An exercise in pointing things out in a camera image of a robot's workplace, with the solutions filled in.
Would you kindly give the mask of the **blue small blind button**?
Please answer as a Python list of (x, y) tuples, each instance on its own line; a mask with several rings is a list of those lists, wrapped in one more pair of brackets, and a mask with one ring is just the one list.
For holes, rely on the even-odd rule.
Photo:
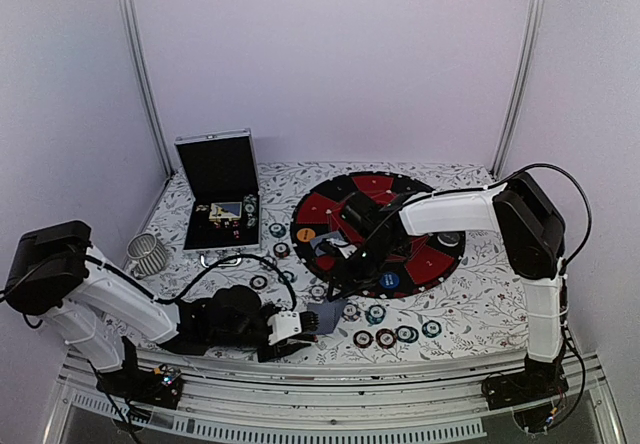
[(400, 278), (394, 272), (387, 272), (380, 277), (379, 284), (384, 289), (395, 289), (400, 284)]

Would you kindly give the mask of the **clear acrylic round disc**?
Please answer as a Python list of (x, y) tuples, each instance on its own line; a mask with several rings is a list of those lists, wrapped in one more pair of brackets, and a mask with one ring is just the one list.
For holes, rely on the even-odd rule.
[(438, 241), (447, 247), (456, 247), (461, 241), (461, 234), (458, 232), (441, 232), (437, 235)]

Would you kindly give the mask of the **blue green 50 chip pile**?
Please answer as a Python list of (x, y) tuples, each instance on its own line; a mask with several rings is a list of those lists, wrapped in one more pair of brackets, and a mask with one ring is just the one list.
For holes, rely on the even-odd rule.
[(386, 317), (386, 309), (381, 305), (372, 305), (365, 312), (365, 319), (370, 325), (381, 324)]
[(412, 344), (419, 339), (419, 332), (412, 326), (402, 325), (396, 330), (397, 340), (401, 343)]
[(274, 238), (282, 238), (286, 235), (286, 227), (281, 223), (272, 223), (268, 230)]

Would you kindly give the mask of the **red black 100 chip stack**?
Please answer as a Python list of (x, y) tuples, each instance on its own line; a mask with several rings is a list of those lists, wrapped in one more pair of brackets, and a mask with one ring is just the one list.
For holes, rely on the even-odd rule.
[(262, 275), (255, 275), (250, 279), (249, 285), (254, 290), (262, 290), (267, 287), (268, 280)]

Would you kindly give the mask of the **single blue backed card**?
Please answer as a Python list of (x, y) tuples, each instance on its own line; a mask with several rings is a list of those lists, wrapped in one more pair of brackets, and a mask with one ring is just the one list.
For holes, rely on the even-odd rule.
[(311, 239), (310, 245), (316, 256), (330, 254), (334, 249), (345, 246), (347, 241), (338, 231), (318, 235)]

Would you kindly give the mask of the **blue card deck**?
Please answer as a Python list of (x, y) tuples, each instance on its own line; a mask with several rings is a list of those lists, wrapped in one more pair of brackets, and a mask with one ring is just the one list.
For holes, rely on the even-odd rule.
[(320, 303), (309, 303), (307, 311), (313, 312), (318, 317), (318, 324), (312, 335), (329, 335), (334, 332), (340, 321), (344, 308), (348, 303), (345, 299), (337, 299), (332, 302), (327, 300)]

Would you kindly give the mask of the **blue green 50 chip stack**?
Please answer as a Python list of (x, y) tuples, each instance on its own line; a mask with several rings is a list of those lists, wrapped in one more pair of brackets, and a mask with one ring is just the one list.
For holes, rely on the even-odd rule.
[(279, 275), (279, 281), (282, 283), (287, 282), (293, 284), (296, 280), (297, 276), (291, 271), (285, 270)]

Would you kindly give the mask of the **orange big blind button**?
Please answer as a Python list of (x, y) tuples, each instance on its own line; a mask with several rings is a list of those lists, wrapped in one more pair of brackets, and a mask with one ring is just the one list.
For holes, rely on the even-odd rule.
[(316, 232), (311, 228), (301, 228), (296, 233), (298, 241), (308, 243), (316, 237)]

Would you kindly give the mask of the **red black 100 chip pile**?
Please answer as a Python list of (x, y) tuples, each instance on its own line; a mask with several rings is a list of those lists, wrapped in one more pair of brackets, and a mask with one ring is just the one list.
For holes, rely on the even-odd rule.
[(397, 343), (397, 337), (391, 329), (383, 328), (376, 332), (375, 335), (377, 345), (382, 349), (390, 349)]
[(285, 242), (278, 242), (273, 246), (273, 253), (279, 259), (284, 259), (290, 255), (291, 249)]
[(357, 331), (353, 335), (353, 343), (358, 348), (369, 347), (372, 344), (373, 340), (373, 336), (366, 330)]

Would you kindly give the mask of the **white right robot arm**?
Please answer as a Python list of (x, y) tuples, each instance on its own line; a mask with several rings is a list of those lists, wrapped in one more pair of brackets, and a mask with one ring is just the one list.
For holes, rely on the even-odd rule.
[(537, 400), (552, 388), (550, 365), (563, 347), (568, 306), (561, 299), (569, 264), (587, 243), (566, 250), (566, 221), (528, 164), (484, 186), (404, 193), (390, 203), (366, 208), (355, 194), (354, 217), (365, 237), (348, 256), (338, 255), (325, 282), (330, 300), (354, 295), (375, 284), (388, 256), (410, 238), (453, 232), (491, 232), (501, 241), (511, 272), (524, 289), (528, 322), (527, 356), (535, 361), (517, 379), (517, 391)]

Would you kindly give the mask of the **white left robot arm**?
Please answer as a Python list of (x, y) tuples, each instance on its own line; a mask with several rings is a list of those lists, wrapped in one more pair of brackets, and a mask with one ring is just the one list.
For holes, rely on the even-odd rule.
[(127, 360), (123, 338), (101, 320), (108, 314), (177, 355), (201, 356), (216, 346), (249, 347), (265, 362), (312, 342), (319, 318), (311, 311), (264, 303), (235, 285), (209, 298), (162, 299), (116, 267), (74, 220), (24, 234), (1, 299), (15, 311), (52, 325), (128, 398), (148, 390), (148, 376)]

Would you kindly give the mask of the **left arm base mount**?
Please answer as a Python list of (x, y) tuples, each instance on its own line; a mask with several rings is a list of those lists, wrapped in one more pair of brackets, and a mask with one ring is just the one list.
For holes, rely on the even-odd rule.
[(176, 410), (184, 381), (178, 368), (162, 364), (153, 370), (136, 366), (103, 373), (96, 371), (97, 389), (128, 402)]

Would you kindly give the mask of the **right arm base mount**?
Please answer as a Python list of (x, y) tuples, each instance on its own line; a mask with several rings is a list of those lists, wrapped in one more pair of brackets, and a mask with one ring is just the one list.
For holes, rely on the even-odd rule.
[(481, 393), (490, 410), (551, 398), (569, 389), (561, 366), (527, 361), (525, 369), (492, 375), (481, 383)]

